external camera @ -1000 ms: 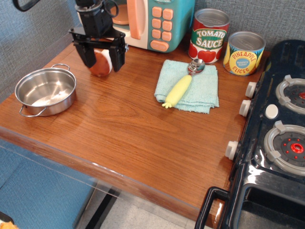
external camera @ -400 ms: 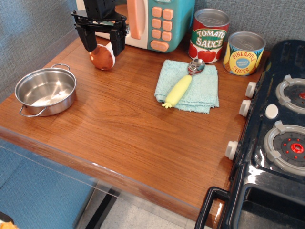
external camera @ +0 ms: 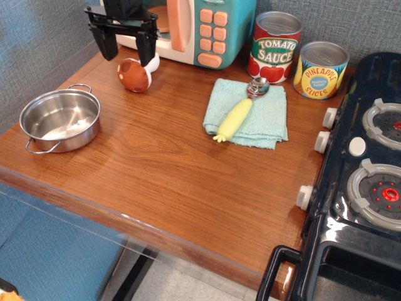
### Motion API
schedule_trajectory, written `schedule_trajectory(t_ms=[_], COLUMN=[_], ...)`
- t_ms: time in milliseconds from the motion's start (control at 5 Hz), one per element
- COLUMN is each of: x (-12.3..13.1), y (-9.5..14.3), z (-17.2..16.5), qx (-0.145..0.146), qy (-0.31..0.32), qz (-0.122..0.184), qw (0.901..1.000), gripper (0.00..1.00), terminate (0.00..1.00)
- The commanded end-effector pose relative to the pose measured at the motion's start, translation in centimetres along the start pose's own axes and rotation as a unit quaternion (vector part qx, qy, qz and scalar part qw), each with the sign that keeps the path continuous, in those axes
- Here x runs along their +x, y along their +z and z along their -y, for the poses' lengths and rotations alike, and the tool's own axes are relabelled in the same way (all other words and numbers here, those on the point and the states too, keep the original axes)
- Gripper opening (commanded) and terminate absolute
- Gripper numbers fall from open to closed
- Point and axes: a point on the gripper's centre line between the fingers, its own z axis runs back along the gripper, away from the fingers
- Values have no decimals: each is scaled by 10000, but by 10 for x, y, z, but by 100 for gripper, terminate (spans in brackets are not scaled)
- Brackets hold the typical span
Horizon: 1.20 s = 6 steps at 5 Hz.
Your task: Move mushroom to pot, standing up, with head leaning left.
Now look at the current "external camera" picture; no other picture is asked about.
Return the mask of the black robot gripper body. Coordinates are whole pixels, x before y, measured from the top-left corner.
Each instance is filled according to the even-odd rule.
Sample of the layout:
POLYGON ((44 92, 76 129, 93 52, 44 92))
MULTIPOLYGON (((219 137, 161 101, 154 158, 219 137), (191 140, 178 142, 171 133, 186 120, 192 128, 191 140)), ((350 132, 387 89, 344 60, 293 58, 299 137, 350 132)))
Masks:
POLYGON ((142 1, 103 1, 101 6, 87 6, 84 12, 89 17, 92 33, 102 37, 115 34, 160 36, 157 15, 147 11, 142 1))

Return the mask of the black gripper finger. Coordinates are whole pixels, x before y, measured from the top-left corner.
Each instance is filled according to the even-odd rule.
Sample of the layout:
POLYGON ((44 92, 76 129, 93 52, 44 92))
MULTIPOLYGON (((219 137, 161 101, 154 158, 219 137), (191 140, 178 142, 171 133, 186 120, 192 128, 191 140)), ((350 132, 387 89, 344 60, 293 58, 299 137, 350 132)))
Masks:
POLYGON ((91 27, 91 32, 104 59, 110 61, 118 55, 117 40, 113 33, 91 27))
POLYGON ((136 37, 137 50, 142 66, 147 66, 155 56, 157 37, 152 33, 140 31, 136 37))

